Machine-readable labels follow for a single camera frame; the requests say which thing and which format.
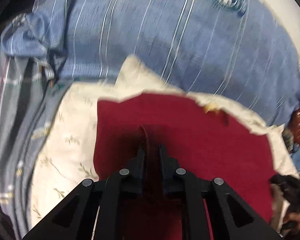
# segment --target red towel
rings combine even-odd
[[[151,140],[165,144],[182,168],[202,179],[223,178],[270,221],[268,179],[275,172],[267,137],[250,134],[223,111],[205,114],[189,98],[142,94],[122,103],[99,101],[94,167],[100,180],[136,155],[140,126]],[[137,205],[127,203],[125,210],[125,239],[182,239],[177,202],[141,199]]]

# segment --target bed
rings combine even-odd
[[[159,0],[140,8],[140,0],[35,0],[32,13],[5,28],[0,205],[17,238],[80,181],[98,180],[92,159],[99,98],[155,91],[186,95],[200,106],[214,102],[251,133],[266,134],[274,169],[298,177],[281,133],[300,106],[300,7],[294,0],[238,0],[240,7],[231,1],[181,0],[169,18]],[[23,97],[28,89],[31,100]],[[4,134],[12,128],[5,117],[14,107],[21,111],[12,119],[26,132],[7,152],[12,143]]]

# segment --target blue bedsheet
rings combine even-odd
[[[2,47],[61,79],[114,80],[134,53],[164,81],[237,100],[268,124],[300,105],[298,54],[259,0],[36,0]]]

